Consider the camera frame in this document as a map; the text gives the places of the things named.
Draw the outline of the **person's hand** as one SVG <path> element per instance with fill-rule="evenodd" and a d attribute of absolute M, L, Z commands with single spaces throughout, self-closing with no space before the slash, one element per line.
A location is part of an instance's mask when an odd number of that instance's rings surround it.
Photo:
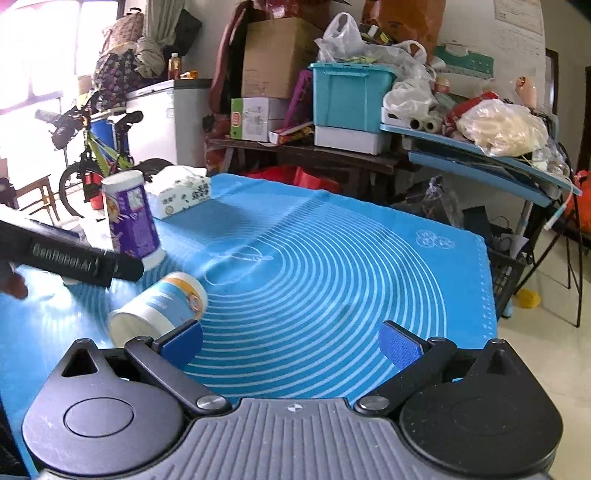
<path fill-rule="evenodd" d="M 28 296 L 24 278 L 14 271 L 9 262 L 0 261 L 0 292 L 22 300 Z"/>

